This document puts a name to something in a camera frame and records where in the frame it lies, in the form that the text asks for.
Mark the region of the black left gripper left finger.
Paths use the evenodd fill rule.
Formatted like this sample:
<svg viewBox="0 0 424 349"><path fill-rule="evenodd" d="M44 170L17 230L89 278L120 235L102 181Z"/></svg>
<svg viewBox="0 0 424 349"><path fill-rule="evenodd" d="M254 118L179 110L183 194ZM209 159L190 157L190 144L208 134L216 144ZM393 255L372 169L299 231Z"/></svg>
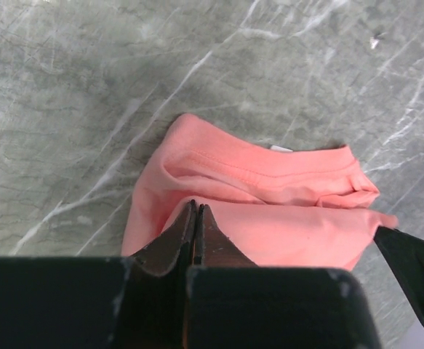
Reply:
<svg viewBox="0 0 424 349"><path fill-rule="evenodd" d="M0 348L182 348L196 203L130 257L0 257Z"/></svg>

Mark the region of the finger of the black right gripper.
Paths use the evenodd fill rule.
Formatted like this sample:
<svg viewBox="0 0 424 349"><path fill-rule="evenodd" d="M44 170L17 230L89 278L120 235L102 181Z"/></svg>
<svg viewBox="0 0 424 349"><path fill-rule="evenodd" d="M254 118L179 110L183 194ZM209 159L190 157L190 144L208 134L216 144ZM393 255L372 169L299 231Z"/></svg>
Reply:
<svg viewBox="0 0 424 349"><path fill-rule="evenodd" d="M374 242L424 328L424 240L379 227Z"/></svg>

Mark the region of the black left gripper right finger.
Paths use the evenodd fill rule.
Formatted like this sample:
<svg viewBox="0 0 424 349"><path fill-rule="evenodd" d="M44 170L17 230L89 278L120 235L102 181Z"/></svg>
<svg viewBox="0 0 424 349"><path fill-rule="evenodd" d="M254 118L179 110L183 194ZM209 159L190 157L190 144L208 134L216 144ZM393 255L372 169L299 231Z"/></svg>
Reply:
<svg viewBox="0 0 424 349"><path fill-rule="evenodd" d="M186 273L188 348L379 348L359 282L337 268L264 268L200 207Z"/></svg>

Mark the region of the salmon pink t-shirt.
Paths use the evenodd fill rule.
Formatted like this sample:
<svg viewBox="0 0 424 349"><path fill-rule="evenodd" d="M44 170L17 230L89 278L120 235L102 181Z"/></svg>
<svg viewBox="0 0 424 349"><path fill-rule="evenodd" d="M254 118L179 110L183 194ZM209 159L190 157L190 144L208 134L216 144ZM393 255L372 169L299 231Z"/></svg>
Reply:
<svg viewBox="0 0 424 349"><path fill-rule="evenodd" d="M371 209L379 194L347 146L267 149L184 114L135 183L121 252L141 250L195 201L257 265L352 270L376 230L398 224Z"/></svg>

